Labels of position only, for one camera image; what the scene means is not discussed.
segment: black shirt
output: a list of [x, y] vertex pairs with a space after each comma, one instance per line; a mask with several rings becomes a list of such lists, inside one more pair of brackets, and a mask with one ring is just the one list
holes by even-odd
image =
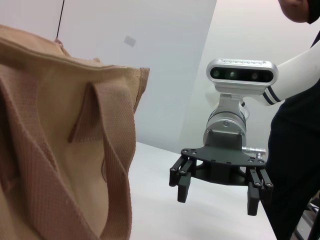
[[[320, 0], [308, 0], [308, 2], [308, 23], [311, 24], [320, 16]], [[319, 40], [320, 32], [316, 36], [312, 46]], [[320, 80], [308, 90], [285, 100], [276, 113], [276, 117], [286, 119], [296, 125], [320, 133]]]

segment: cable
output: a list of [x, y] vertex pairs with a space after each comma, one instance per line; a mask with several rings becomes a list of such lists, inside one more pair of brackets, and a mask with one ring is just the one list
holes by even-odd
[[61, 8], [61, 13], [60, 13], [60, 19], [59, 19], [58, 31], [56, 32], [56, 38], [58, 38], [58, 36], [59, 36], [59, 29], [60, 29], [60, 23], [61, 23], [62, 12], [64, 11], [64, 5], [65, 5], [65, 0], [63, 0], [63, 2], [62, 2], [62, 8]]

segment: camera housing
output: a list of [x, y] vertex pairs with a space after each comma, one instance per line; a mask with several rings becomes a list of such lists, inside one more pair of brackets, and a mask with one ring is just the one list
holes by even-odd
[[233, 95], [261, 95], [278, 79], [278, 68], [269, 61], [219, 58], [206, 75], [217, 91]]

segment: white table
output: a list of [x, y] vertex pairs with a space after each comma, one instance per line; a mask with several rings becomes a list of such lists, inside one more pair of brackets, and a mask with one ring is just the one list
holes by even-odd
[[169, 186], [179, 154], [137, 143], [129, 172], [131, 240], [275, 240], [264, 208], [247, 215], [247, 187], [191, 179], [186, 203]]

